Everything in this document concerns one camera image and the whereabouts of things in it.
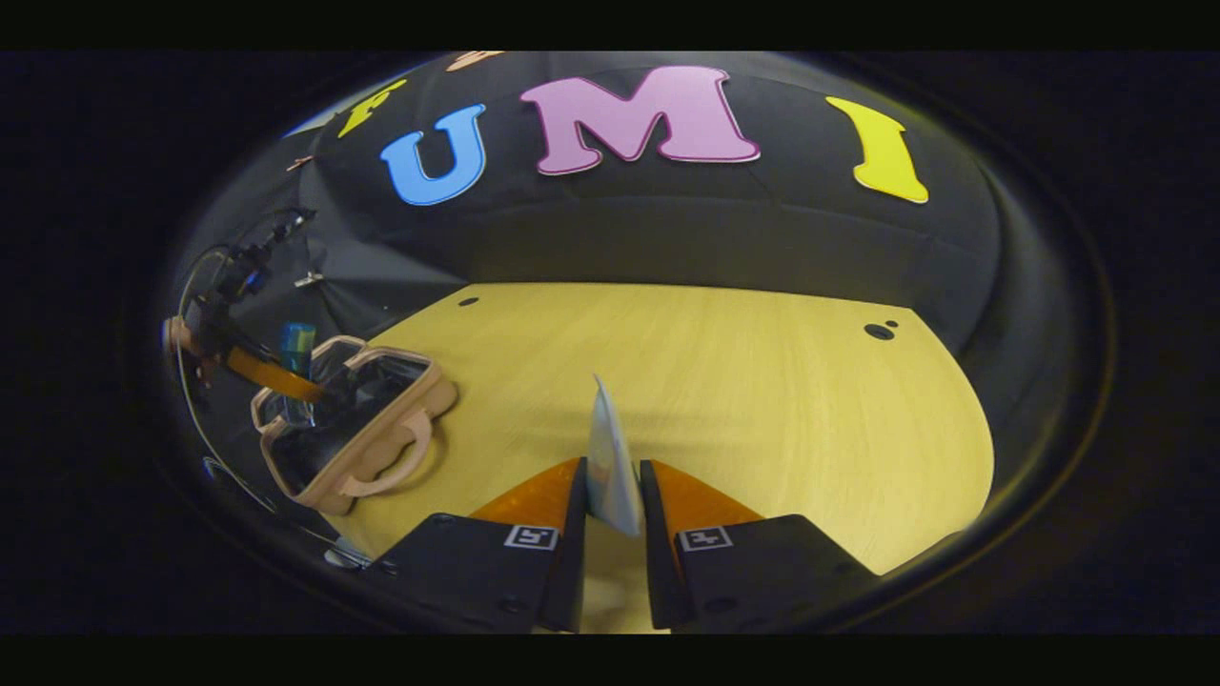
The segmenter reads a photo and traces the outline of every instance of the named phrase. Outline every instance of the beige bag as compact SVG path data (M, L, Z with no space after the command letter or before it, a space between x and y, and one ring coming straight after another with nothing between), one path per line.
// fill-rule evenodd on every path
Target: beige bag
M354 350L359 352L342 366L332 364L329 378L315 374L327 388L336 387L336 376L344 375L349 394L359 399L351 409L336 413L337 420L320 422L320 428L293 427L278 411L266 421L282 403L282 395L270 388L250 400L254 426L262 435L262 457L281 491L296 503L331 515L345 515L356 498L388 491L409 477L427 453L432 420L458 400L458 389L431 359L368 347L350 336L337 336L318 345L314 350L315 367L327 356ZM410 453L398 460L412 442Z

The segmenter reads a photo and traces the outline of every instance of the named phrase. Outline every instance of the pink letter m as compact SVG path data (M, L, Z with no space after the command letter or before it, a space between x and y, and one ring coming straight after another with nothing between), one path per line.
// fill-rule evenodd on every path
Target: pink letter m
M759 146L742 137L720 84L721 70L658 67L644 77L636 94L623 100L583 78L565 78L521 94L538 106L547 156L538 171L548 176L590 170L601 153L584 145L581 125L628 162L644 154L658 120L665 116L670 137L658 151L683 162L748 162Z

